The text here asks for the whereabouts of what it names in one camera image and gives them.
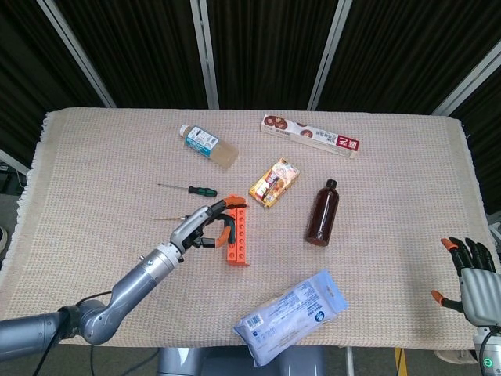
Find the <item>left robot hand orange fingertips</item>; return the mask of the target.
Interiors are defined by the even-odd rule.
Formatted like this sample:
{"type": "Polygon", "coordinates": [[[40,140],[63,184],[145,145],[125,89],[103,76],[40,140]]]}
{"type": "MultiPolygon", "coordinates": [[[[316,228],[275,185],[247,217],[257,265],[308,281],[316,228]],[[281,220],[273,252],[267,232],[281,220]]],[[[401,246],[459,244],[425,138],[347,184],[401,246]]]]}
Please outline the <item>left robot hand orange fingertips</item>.
{"type": "Polygon", "coordinates": [[[239,196],[226,197],[211,206],[197,209],[173,231],[169,242],[176,246],[182,255],[191,247],[218,248],[222,246],[228,240],[229,227],[225,224],[223,233],[218,239],[203,240],[204,227],[215,220],[227,222],[229,216],[225,212],[235,206],[246,207],[246,199],[239,196]]]}

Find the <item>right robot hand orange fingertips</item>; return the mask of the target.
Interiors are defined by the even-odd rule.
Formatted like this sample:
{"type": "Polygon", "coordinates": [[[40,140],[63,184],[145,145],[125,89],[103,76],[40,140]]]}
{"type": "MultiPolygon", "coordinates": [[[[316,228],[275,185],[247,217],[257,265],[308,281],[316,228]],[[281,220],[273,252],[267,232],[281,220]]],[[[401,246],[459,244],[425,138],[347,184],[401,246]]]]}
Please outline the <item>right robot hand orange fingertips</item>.
{"type": "Polygon", "coordinates": [[[501,274],[496,272],[491,252],[470,238],[442,238],[459,278],[460,300],[433,290],[442,307],[462,313],[475,327],[501,327],[501,274]]]}

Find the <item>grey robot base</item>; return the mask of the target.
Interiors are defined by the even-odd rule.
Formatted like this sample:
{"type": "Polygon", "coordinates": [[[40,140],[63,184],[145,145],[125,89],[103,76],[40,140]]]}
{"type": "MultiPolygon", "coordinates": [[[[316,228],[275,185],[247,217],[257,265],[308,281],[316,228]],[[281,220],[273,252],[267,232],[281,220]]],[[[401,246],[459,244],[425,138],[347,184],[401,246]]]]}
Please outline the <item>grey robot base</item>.
{"type": "Polygon", "coordinates": [[[321,346],[291,346],[263,367],[242,345],[162,348],[157,376],[326,376],[326,367],[321,346]]]}

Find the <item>green black striped screwdriver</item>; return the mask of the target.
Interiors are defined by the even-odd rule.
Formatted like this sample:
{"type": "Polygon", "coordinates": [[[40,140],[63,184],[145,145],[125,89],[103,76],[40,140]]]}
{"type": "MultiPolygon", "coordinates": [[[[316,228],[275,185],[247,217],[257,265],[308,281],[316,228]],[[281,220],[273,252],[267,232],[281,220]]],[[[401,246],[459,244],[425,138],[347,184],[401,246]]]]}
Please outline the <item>green black striped screwdriver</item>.
{"type": "Polygon", "coordinates": [[[164,187],[164,188],[185,190],[187,193],[196,194],[196,195],[201,196],[201,197],[217,197],[218,196],[218,192],[216,190],[208,188],[208,187],[176,186],[176,185],[165,184],[165,183],[158,183],[157,185],[160,187],[164,187]]]}

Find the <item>orange screwdriver holder block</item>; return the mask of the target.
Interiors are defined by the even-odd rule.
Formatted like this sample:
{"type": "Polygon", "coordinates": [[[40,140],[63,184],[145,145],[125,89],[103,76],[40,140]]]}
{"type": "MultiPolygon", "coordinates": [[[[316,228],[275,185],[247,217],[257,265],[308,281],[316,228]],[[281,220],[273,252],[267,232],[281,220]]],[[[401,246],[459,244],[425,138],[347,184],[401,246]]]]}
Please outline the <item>orange screwdriver holder block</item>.
{"type": "Polygon", "coordinates": [[[247,209],[235,206],[228,209],[227,214],[235,220],[236,243],[227,243],[226,261],[233,266],[248,266],[246,243],[247,209]]]}

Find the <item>white round floor plate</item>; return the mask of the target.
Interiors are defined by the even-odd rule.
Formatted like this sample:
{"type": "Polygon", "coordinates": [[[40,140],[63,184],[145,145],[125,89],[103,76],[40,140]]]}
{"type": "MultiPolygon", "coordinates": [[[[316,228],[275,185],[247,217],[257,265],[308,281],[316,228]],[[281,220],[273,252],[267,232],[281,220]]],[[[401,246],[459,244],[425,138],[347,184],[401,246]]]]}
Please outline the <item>white round floor plate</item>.
{"type": "Polygon", "coordinates": [[[437,358],[452,364],[476,364],[477,358],[473,350],[435,350],[437,358]]]}

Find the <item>clear bottle blue label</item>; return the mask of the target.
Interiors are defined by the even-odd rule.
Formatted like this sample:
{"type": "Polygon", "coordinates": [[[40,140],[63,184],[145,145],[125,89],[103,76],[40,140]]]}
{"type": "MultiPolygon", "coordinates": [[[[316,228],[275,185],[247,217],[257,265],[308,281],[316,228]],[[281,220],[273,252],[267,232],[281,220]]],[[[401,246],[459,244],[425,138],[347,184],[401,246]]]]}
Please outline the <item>clear bottle blue label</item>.
{"type": "Polygon", "coordinates": [[[239,157],[239,151],[233,145],[199,126],[184,124],[179,135],[187,147],[222,168],[230,168],[239,157]]]}

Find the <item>yellow curry box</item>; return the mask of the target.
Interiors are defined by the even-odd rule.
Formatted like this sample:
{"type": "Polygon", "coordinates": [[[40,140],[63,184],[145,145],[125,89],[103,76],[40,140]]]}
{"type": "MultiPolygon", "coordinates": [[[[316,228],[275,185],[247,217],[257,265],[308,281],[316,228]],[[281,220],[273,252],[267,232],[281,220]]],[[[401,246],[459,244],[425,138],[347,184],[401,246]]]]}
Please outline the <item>yellow curry box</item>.
{"type": "Polygon", "coordinates": [[[294,184],[300,170],[280,158],[250,189],[249,194],[264,208],[272,207],[294,184]]]}

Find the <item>beige woven tablecloth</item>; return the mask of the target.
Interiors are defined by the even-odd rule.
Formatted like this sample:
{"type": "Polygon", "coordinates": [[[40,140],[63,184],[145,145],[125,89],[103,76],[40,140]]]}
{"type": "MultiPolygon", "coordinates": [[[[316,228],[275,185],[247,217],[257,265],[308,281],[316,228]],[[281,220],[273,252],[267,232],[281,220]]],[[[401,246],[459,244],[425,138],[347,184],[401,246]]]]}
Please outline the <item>beige woven tablecloth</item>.
{"type": "Polygon", "coordinates": [[[467,349],[474,328],[439,306],[460,289],[443,237],[492,245],[460,121],[404,114],[282,111],[357,139],[354,158],[264,133],[261,110],[73,107],[43,122],[18,223],[0,269],[0,320],[52,312],[110,290],[207,199],[158,183],[246,197],[280,158],[300,170],[271,208],[249,199],[247,263],[193,248],[125,318],[124,347],[238,345],[233,326],[259,305],[327,270],[348,308],[307,345],[467,349]],[[184,144],[199,126],[239,151],[222,168],[184,144]],[[326,247],[305,240],[316,194],[337,181],[326,247]]]}

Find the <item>brown plastic bottle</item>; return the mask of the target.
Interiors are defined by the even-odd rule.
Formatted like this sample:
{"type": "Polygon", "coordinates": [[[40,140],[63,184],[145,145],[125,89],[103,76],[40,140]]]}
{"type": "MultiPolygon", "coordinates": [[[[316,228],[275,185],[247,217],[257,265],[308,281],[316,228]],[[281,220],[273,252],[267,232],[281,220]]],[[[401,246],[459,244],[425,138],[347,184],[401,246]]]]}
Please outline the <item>brown plastic bottle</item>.
{"type": "Polygon", "coordinates": [[[337,181],[328,179],[316,194],[305,234],[307,242],[321,247],[329,244],[339,199],[337,181]]]}

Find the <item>blue wet wipes pack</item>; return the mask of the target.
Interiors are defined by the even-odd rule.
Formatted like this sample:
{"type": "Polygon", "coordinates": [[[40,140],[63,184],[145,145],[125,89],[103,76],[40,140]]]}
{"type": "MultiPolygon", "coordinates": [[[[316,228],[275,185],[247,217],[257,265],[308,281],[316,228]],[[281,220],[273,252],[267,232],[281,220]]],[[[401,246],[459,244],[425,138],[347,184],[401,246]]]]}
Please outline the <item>blue wet wipes pack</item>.
{"type": "Polygon", "coordinates": [[[348,308],[330,273],[322,270],[247,315],[233,331],[263,367],[348,308]]]}

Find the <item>long white biscuit box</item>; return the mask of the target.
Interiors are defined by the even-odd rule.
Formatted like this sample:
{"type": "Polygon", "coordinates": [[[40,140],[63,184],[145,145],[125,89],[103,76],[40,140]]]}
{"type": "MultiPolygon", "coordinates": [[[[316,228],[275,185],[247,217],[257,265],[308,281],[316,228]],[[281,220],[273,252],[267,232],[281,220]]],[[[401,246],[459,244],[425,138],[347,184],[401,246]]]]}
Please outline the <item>long white biscuit box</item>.
{"type": "Polygon", "coordinates": [[[357,139],[276,115],[266,114],[263,117],[261,131],[342,157],[354,158],[359,151],[357,139]]]}

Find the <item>grey partition post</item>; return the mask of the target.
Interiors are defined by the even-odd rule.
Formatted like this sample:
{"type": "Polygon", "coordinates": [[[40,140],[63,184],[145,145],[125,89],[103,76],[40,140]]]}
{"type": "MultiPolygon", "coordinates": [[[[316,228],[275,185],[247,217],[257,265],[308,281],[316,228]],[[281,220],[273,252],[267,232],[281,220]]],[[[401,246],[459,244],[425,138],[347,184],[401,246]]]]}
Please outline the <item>grey partition post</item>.
{"type": "Polygon", "coordinates": [[[54,0],[36,0],[36,2],[103,105],[107,108],[116,108],[117,104],[105,86],[104,81],[99,76],[88,54],[78,41],[56,2],[54,0]]]}
{"type": "Polygon", "coordinates": [[[465,78],[431,112],[449,116],[501,67],[501,40],[481,59],[465,78]]]}
{"type": "Polygon", "coordinates": [[[329,34],[326,39],[323,54],[319,62],[317,74],[309,97],[307,111],[315,111],[318,107],[320,97],[330,68],[335,57],[337,47],[340,43],[348,15],[351,10],[353,0],[337,0],[337,7],[330,25],[329,34]]]}
{"type": "Polygon", "coordinates": [[[218,87],[207,0],[190,0],[190,6],[207,105],[210,110],[219,110],[218,87]]]}

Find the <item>white metal frame bar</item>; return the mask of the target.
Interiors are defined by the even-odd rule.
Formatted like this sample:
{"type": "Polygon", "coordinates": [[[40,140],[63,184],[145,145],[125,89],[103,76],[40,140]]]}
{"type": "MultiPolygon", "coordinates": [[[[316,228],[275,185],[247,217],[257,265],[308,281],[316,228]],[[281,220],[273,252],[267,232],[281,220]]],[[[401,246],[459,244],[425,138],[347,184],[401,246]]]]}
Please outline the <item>white metal frame bar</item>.
{"type": "Polygon", "coordinates": [[[0,149],[0,160],[8,164],[10,167],[14,168],[17,172],[22,175],[27,175],[30,168],[27,167],[22,162],[18,161],[16,158],[10,156],[4,150],[0,149]]]}

